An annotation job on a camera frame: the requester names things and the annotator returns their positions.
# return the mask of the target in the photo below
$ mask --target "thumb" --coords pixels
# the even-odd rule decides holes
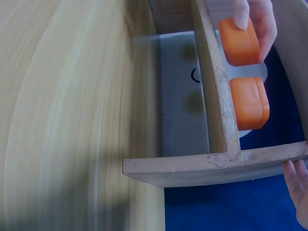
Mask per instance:
[[[234,22],[235,25],[245,30],[248,25],[249,4],[247,0],[233,0]]]

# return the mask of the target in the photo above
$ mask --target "hand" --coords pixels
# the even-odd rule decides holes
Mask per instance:
[[[308,229],[308,170],[303,160],[284,162],[283,174],[296,207],[298,222]]]
[[[259,61],[263,62],[277,36],[276,21],[270,0],[233,0],[234,21],[238,28],[246,29],[248,17],[254,25],[259,47]]]

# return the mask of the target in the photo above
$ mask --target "black mark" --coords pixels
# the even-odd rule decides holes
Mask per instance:
[[[197,79],[195,79],[195,78],[193,77],[193,74],[194,74],[195,71],[196,71],[196,68],[194,68],[194,69],[192,70],[191,78],[192,78],[192,80],[195,81],[196,83],[200,83],[199,80],[197,80]]]

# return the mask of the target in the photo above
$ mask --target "wood grain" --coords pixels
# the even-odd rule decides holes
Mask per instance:
[[[278,35],[274,43],[296,100],[308,139],[308,3],[272,0]]]
[[[226,69],[204,0],[192,0],[194,32],[202,75],[211,153],[240,150]]]
[[[148,2],[1,1],[0,11],[0,230],[164,230],[163,189],[122,174],[123,158],[159,153]]]
[[[193,30],[190,0],[153,0],[153,15],[159,34]]]
[[[203,0],[207,3],[214,28],[233,15],[232,0]],[[154,20],[160,34],[193,30],[191,0],[153,0]]]
[[[159,187],[254,180],[282,174],[282,162],[305,159],[308,142],[229,153],[124,160],[124,173]]]

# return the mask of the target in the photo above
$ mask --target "blue background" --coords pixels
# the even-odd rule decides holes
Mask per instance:
[[[240,138],[242,149],[304,140],[283,65],[274,48],[265,60],[270,116]],[[238,183],[165,189],[166,231],[303,231],[282,175]]]

